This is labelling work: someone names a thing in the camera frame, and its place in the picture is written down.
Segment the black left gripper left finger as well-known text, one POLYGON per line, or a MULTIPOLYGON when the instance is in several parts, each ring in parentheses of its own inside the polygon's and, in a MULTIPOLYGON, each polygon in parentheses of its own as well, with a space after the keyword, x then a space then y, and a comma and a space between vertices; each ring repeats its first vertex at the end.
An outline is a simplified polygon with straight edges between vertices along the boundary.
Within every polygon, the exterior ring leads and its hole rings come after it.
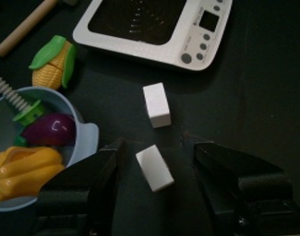
POLYGON ((44 185, 32 236, 112 236, 124 149, 117 140, 44 185))

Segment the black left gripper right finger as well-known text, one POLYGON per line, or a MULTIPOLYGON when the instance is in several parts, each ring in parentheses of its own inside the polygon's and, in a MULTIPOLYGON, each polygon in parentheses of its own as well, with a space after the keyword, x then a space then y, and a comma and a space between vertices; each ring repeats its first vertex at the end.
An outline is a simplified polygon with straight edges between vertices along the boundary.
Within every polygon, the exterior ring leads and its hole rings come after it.
POLYGON ((215 236, 300 236, 300 207, 278 165, 212 142, 193 147, 215 236))

